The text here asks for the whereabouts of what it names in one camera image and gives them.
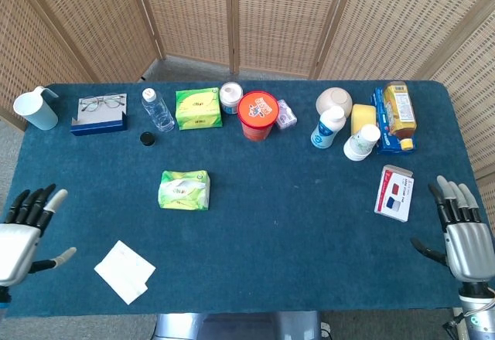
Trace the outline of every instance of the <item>white bowl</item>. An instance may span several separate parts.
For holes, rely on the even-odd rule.
[[[330,87],[324,90],[316,100],[316,110],[321,115],[332,106],[340,106],[346,118],[349,117],[353,109],[353,100],[344,89]]]

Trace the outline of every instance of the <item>woven panel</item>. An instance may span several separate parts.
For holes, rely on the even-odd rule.
[[[84,75],[26,0],[1,0],[0,107],[12,113],[14,99],[39,85],[83,82]]]
[[[136,81],[155,59],[136,0],[45,0],[102,81]]]
[[[321,79],[408,79],[476,0],[348,0]]]
[[[226,0],[149,0],[166,52],[229,63]]]
[[[432,77],[450,93],[474,171],[495,164],[495,12]]]
[[[308,75],[332,0],[239,0],[241,67]]]
[[[495,235],[495,182],[481,186],[480,194],[488,214],[492,234]]]

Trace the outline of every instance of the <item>red lid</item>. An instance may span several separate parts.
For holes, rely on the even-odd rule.
[[[264,129],[277,120],[278,102],[266,91],[255,90],[242,97],[237,112],[243,124],[254,129]]]

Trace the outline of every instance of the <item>blue tablecloth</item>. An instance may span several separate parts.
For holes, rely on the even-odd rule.
[[[285,99],[298,123],[276,127],[266,141],[244,138],[236,116],[221,128],[159,133],[141,104],[146,87],[159,90],[171,111],[175,91],[222,83],[54,84],[60,122],[29,127],[7,205],[24,188],[55,182],[69,197],[43,237],[37,257],[76,246],[57,270],[36,274],[11,291],[10,315],[107,315],[157,312],[256,312],[371,308],[437,308],[458,304],[447,269],[417,253],[418,236],[443,250],[427,184],[437,174],[465,182],[481,205],[446,89],[409,82],[418,120],[413,155],[343,154],[350,120],[333,146],[315,148],[318,95],[342,87],[368,104],[384,81],[245,81]],[[128,130],[76,137],[69,132],[77,99],[127,93]],[[145,147],[143,131],[156,133]],[[407,223],[374,213],[381,169],[414,172]],[[160,209],[163,170],[207,170],[210,210]],[[94,272],[121,240],[156,266],[148,291],[127,306]]]

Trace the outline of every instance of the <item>black bottle cap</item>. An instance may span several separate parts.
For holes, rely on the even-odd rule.
[[[155,143],[155,137],[149,131],[145,131],[144,133],[142,133],[139,139],[141,140],[141,143],[144,144],[146,147]]]

